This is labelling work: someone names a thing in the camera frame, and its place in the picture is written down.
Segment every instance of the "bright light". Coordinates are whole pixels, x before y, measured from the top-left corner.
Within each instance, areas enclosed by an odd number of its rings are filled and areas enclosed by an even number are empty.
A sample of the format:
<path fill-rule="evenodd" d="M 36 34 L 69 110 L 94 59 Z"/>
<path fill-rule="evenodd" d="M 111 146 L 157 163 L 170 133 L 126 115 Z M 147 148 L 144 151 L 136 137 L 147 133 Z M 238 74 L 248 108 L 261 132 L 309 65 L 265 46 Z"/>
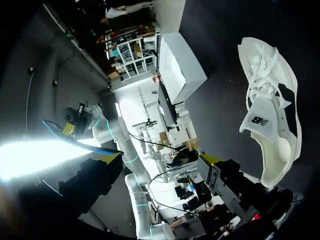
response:
<path fill-rule="evenodd" d="M 101 147 L 94 138 L 79 142 Z M 60 140 L 9 143 L 0 147 L 0 178 L 6 181 L 36 173 L 89 153 L 91 151 Z"/>
<path fill-rule="evenodd" d="M 118 113 L 118 117 L 122 117 L 120 106 L 117 102 L 115 103 L 115 108 L 116 108 L 116 112 Z"/>

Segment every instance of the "sneaker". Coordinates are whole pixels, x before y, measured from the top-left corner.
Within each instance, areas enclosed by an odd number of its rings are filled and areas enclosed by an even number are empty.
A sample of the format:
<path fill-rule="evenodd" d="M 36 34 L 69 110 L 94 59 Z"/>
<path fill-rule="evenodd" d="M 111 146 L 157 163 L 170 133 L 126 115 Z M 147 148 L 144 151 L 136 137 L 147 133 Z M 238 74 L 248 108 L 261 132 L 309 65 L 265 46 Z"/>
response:
<path fill-rule="evenodd" d="M 240 132 L 251 131 L 261 146 L 261 183 L 273 187 L 301 152 L 302 131 L 297 115 L 297 78 L 277 48 L 253 37 L 238 46 L 248 79 L 246 114 Z"/>

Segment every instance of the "new balance logo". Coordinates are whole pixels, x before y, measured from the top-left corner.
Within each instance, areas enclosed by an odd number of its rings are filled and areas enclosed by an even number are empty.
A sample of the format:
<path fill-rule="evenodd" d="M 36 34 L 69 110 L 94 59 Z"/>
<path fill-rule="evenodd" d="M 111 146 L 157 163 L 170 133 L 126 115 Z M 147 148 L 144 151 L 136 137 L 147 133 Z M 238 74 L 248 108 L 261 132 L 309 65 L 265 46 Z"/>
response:
<path fill-rule="evenodd" d="M 258 117 L 258 116 L 255 116 L 251 122 L 255 123 L 255 124 L 260 124 L 261 126 L 264 126 L 266 125 L 269 121 L 262 118 L 262 117 Z"/>

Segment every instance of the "white shelving unit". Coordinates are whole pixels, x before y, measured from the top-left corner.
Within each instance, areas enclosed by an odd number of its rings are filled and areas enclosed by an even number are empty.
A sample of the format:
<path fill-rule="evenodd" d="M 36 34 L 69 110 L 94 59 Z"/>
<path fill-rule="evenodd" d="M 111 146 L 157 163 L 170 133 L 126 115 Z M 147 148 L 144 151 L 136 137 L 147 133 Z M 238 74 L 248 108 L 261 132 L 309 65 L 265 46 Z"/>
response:
<path fill-rule="evenodd" d="M 126 42 L 122 42 L 116 46 L 117 53 L 120 57 L 120 59 L 117 60 L 118 65 L 116 68 L 121 67 L 122 70 L 124 70 L 124 73 L 121 75 L 124 81 L 149 72 L 151 70 L 150 66 L 157 68 L 157 54 L 159 54 L 158 42 L 160 35 L 160 33 L 156 33 L 154 36 L 152 36 L 154 37 L 154 40 L 152 41 L 145 42 L 145 38 L 138 37 Z M 146 43 L 148 45 L 152 45 L 154 51 L 144 47 Z M 134 44 L 138 45 L 140 51 L 142 52 L 142 56 L 139 57 L 137 55 Z"/>

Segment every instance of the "white box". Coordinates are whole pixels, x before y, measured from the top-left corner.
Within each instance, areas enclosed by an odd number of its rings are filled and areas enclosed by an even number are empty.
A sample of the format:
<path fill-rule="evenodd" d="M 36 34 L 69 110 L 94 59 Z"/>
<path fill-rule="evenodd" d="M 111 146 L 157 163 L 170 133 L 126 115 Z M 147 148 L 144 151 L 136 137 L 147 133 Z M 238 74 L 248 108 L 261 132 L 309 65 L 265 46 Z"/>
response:
<path fill-rule="evenodd" d="M 180 129 L 180 131 L 170 131 L 167 133 L 169 142 L 174 145 L 174 146 L 178 146 L 181 145 L 182 143 L 186 142 L 189 140 L 189 136 L 187 133 L 187 130 L 185 129 Z"/>
<path fill-rule="evenodd" d="M 178 32 L 162 35 L 159 72 L 173 105 L 187 100 L 207 80 L 195 54 Z"/>

